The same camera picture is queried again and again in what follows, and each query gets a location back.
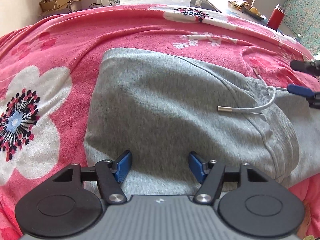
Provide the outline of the folding table with print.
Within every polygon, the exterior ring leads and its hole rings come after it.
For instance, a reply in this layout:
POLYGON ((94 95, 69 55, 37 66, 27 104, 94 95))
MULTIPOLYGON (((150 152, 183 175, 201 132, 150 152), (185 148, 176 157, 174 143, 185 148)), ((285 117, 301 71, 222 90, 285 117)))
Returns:
MULTIPOLYGON (((256 7, 250 6, 246 1, 228 0, 228 4, 232 8, 237 9, 241 11, 243 14, 248 15, 250 18, 255 19, 256 21, 258 21, 258 23, 267 26, 269 19, 266 18, 256 7)), ((282 23, 280 27, 277 29, 277 31, 293 37, 293 33, 291 32, 291 30, 284 24, 284 19, 282 20, 282 23)))

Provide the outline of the grey sweatpants with drawstring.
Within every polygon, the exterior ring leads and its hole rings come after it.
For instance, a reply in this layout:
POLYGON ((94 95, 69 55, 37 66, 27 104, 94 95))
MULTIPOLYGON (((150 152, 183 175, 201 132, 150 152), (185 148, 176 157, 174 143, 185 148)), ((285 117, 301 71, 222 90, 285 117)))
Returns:
POLYGON ((93 165, 133 155, 127 194, 191 194, 188 154, 248 162, 285 187, 319 173, 319 111, 214 64, 154 51, 106 51, 84 138, 93 165))

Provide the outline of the open cardboard boxes pile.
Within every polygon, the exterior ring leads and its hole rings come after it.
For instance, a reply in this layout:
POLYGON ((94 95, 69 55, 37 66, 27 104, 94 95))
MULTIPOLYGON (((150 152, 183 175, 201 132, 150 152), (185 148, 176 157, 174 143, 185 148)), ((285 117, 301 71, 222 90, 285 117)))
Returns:
POLYGON ((42 0, 39 2, 41 12, 39 17, 69 14, 82 10, 83 0, 42 0))

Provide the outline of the pink floral fleece blanket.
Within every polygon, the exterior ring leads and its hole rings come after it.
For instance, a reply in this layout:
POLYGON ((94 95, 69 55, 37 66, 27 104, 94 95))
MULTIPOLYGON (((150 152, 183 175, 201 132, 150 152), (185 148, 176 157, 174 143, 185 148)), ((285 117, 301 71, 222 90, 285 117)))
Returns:
MULTIPOLYGON (((70 163, 89 165, 84 138, 106 51, 129 48, 186 57, 269 82, 272 98, 319 82, 290 68, 311 53, 295 39, 218 12, 134 5, 50 16, 1 38, 1 239, 22 235, 17 202, 70 163)), ((319 173, 287 187, 319 236, 319 173)))

